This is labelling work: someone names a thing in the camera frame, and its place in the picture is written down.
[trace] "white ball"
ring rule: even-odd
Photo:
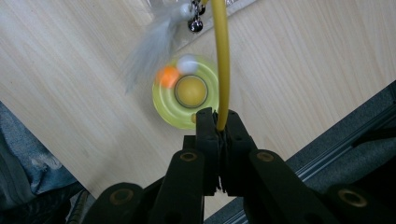
[[[192,20],[195,11],[191,10],[191,3],[182,4],[172,10],[171,20],[175,23]]]
[[[183,55],[176,64],[177,70],[181,75],[194,75],[198,70],[198,62],[194,55]]]

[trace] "yellow ball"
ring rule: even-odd
[[[195,108],[203,104],[207,96],[205,82],[197,76],[185,76],[176,85],[178,102],[188,108]]]
[[[191,114],[191,122],[197,123],[197,115],[195,113]]]

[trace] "silver bell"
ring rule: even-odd
[[[199,33],[204,29],[204,24],[200,18],[194,18],[188,22],[189,29],[194,33]]]

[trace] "bell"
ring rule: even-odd
[[[200,15],[200,16],[204,15],[205,11],[206,11],[206,6],[205,6],[205,5],[202,5],[202,6],[201,6],[201,10],[199,11],[199,15]]]
[[[188,22],[189,29],[194,33],[199,33],[204,29],[204,24],[202,23],[201,19],[194,18]]]

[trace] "cat toy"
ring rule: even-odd
[[[138,80],[155,75],[170,60],[176,51],[177,32],[186,29],[186,23],[193,33],[203,29],[200,16],[205,13],[207,0],[202,2],[181,0],[153,9],[153,22],[125,63],[127,92],[133,89]]]

